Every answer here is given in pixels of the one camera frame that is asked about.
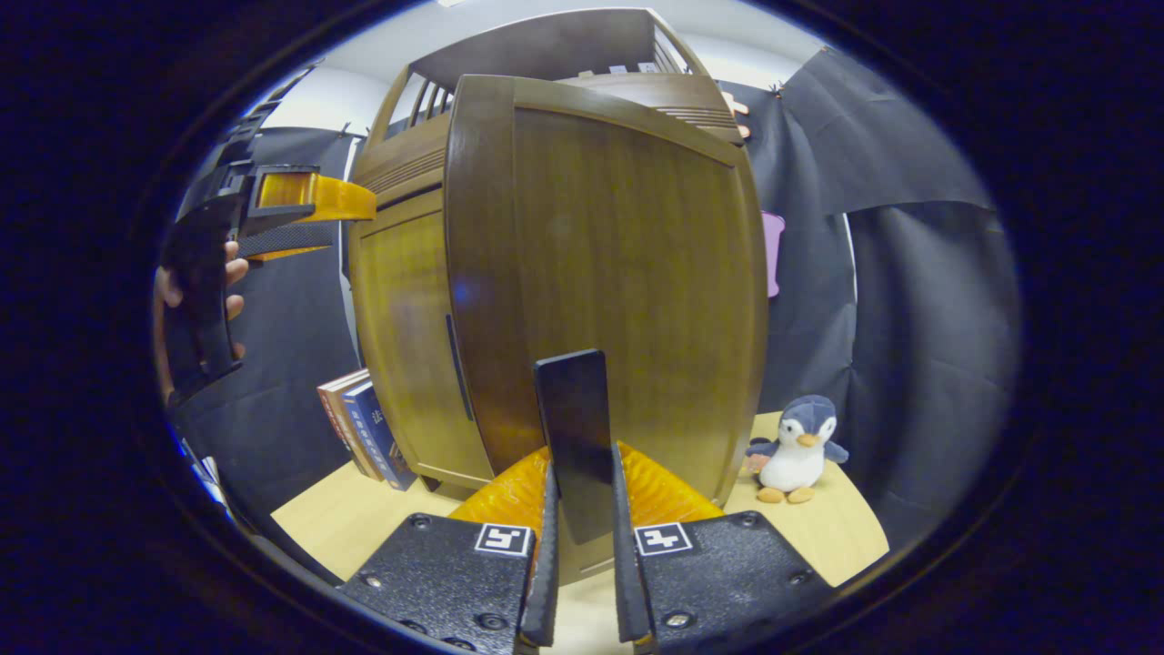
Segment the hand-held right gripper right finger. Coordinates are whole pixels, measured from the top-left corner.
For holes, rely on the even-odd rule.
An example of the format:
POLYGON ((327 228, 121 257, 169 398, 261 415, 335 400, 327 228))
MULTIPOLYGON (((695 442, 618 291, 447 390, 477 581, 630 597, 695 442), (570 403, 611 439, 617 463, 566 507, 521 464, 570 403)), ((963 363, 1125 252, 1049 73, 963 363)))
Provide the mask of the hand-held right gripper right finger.
POLYGON ((618 638, 637 654, 748 650, 826 606, 835 590, 754 510, 636 527, 611 449, 618 638))

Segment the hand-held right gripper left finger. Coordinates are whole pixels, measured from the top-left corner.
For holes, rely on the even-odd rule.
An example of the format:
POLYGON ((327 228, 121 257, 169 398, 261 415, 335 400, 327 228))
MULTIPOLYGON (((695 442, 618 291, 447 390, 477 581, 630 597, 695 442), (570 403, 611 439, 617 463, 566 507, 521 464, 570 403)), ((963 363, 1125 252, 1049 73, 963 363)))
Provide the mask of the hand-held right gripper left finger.
POLYGON ((424 638, 480 654, 556 639, 558 480, 548 448, 447 517, 407 515, 340 591, 424 638))

